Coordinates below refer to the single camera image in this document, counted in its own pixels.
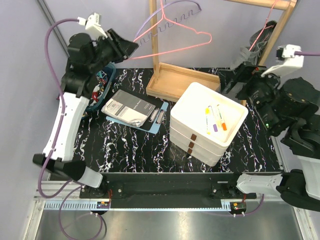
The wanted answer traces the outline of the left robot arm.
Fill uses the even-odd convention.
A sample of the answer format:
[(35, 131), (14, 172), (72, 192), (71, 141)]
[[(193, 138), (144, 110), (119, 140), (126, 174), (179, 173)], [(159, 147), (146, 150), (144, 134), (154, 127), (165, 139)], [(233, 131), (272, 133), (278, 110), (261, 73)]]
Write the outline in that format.
[(66, 176), (83, 185), (97, 198), (108, 193), (103, 176), (82, 160), (74, 160), (74, 143), (85, 109), (97, 85), (96, 74), (109, 63), (121, 63), (137, 50), (136, 42), (125, 40), (113, 29), (92, 40), (87, 33), (69, 39), (69, 57), (61, 82), (60, 103), (53, 129), (42, 153), (33, 156), (33, 163), (51, 173)]

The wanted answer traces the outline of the lavender plastic hanger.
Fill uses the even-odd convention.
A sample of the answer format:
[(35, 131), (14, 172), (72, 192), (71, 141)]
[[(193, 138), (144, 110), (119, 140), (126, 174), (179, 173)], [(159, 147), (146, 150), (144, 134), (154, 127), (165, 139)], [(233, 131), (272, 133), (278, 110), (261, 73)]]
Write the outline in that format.
[[(185, 20), (190, 17), (200, 13), (202, 11), (201, 5), (195, 0), (173, 0), (173, 1), (164, 1), (163, 10), (168, 19), (171, 21), (182, 24)], [(162, 16), (161, 6), (152, 12), (150, 16), (143, 22), (139, 30), (136, 32), (134, 39), (137, 39), (142, 33), (146, 32), (153, 24), (151, 24), (151, 20), (153, 17), (157, 17), (159, 21)], [(163, 20), (152, 30), (146, 32), (143, 36), (141, 36), (136, 42), (139, 46), (148, 43), (152, 37), (156, 37), (158, 34), (163, 33), (167, 29), (173, 27), (174, 24), (169, 22), (168, 20)]]

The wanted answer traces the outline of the colourful comic print shorts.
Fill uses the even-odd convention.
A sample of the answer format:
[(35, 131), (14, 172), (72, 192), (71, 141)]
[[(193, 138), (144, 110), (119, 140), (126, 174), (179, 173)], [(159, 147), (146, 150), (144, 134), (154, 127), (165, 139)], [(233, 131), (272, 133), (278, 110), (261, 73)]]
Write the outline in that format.
[(103, 94), (107, 88), (107, 84), (109, 82), (109, 77), (106, 71), (101, 70), (96, 74), (97, 85), (94, 87), (89, 106), (95, 106), (99, 101), (103, 99)]

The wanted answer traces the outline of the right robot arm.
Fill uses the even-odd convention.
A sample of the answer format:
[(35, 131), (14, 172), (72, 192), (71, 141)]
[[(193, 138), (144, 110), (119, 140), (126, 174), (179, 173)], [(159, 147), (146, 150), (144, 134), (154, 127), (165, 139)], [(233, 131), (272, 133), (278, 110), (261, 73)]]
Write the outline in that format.
[(260, 193), (279, 196), (287, 204), (310, 211), (320, 209), (320, 92), (302, 77), (281, 83), (275, 67), (244, 62), (236, 69), (217, 71), (220, 91), (238, 83), (238, 100), (250, 102), (270, 136), (284, 133), (282, 144), (300, 161), (301, 169), (271, 176), (241, 173), (227, 185), (228, 195)]

